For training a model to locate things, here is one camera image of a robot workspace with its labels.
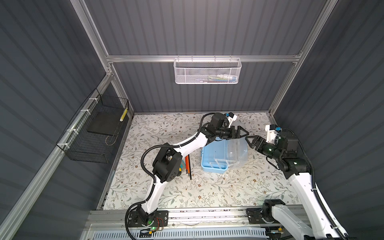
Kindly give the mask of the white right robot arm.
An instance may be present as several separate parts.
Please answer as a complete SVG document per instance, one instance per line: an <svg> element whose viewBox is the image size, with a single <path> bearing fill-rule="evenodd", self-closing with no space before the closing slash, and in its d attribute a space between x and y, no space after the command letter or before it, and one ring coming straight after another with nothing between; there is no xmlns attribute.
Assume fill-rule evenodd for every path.
<svg viewBox="0 0 384 240"><path fill-rule="evenodd" d="M294 187L310 225L293 214L282 200L265 200L261 215L267 223L279 222L296 240L348 240L347 231L332 213L322 196L315 176L315 168L309 160L303 144L289 129L280 129L268 142L261 136L247 136L251 149L276 161L276 168Z"/></svg>

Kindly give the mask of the black hex key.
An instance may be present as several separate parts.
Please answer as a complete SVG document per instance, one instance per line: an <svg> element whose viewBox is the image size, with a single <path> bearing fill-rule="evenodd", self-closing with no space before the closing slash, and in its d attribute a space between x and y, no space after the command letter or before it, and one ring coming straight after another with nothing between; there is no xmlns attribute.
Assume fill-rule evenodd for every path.
<svg viewBox="0 0 384 240"><path fill-rule="evenodd" d="M189 177L190 177L190 180L192 180L192 170L191 170L191 159L190 159L190 155L187 155L186 157L186 163L187 163L187 169L188 169L188 174L189 174Z"/></svg>

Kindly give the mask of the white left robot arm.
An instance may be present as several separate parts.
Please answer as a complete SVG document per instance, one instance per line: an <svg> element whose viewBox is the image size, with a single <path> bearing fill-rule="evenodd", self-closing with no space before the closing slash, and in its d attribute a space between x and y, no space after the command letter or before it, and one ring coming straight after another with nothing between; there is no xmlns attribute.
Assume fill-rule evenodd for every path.
<svg viewBox="0 0 384 240"><path fill-rule="evenodd" d="M141 157L143 171L152 178L152 184L144 200L135 203L136 211L148 217L158 209L160 197L167 184L180 172L182 160L197 149L203 148L219 138L221 140L242 139L249 135L243 127L233 126L237 115L234 113L208 113L202 116L198 130L188 139L170 145L155 145L147 149ZM147 154L159 149L149 171L144 163Z"/></svg>

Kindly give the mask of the blue plastic tool box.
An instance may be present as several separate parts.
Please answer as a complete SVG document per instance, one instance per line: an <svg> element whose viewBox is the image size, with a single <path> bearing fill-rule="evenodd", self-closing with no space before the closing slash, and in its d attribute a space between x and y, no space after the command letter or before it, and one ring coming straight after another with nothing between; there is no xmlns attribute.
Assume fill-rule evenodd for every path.
<svg viewBox="0 0 384 240"><path fill-rule="evenodd" d="M248 161L248 144L245 138L216 140L202 149L201 167L208 173L223 174L240 169Z"/></svg>

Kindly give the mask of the red hex key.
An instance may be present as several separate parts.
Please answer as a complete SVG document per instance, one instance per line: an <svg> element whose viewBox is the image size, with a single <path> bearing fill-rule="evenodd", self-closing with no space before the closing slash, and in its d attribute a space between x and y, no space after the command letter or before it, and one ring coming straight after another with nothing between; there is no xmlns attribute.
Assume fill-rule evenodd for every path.
<svg viewBox="0 0 384 240"><path fill-rule="evenodd" d="M189 170L189 156L185 157L185 163L186 163L186 167L187 167L186 173L189 174L189 172L190 172L190 170Z"/></svg>

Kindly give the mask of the orange hex key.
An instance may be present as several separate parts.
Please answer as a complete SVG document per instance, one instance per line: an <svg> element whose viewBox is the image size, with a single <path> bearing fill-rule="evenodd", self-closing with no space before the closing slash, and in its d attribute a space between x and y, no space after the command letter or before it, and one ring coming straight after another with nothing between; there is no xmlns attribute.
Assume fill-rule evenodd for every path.
<svg viewBox="0 0 384 240"><path fill-rule="evenodd" d="M191 168L190 168L190 155L187 155L185 157L185 162L186 162L186 169L187 169L187 173L188 175L191 173Z"/></svg>

